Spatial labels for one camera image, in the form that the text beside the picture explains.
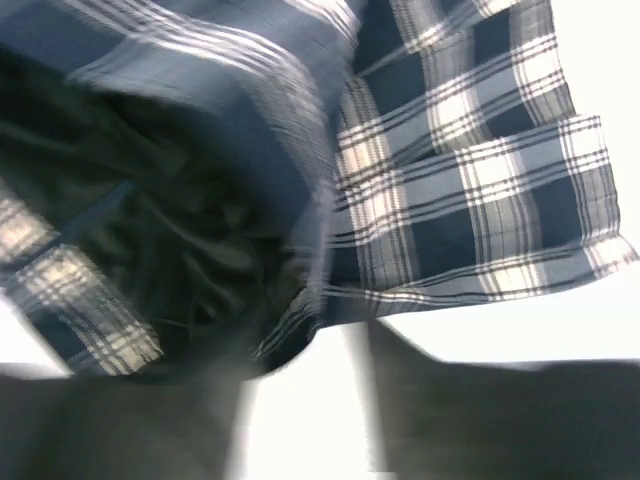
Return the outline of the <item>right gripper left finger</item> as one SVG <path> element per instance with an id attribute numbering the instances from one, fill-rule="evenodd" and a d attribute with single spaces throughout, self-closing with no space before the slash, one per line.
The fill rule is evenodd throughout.
<path id="1" fill-rule="evenodd" d="M 224 479 L 248 353 L 127 377 L 1 368 L 4 479 Z"/>

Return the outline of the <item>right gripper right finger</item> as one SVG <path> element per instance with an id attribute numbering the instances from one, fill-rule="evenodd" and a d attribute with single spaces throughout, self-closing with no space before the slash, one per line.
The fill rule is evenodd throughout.
<path id="1" fill-rule="evenodd" d="M 382 323 L 356 330 L 374 444 L 399 479 L 635 479 L 639 368 L 445 363 Z"/>

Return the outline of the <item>navy plaid pleated skirt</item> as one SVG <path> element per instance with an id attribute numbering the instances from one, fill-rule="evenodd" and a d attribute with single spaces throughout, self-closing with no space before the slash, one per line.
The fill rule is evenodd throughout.
<path id="1" fill-rule="evenodd" d="M 636 264 L 547 1 L 5 1 L 1 287 L 69 371 Z"/>

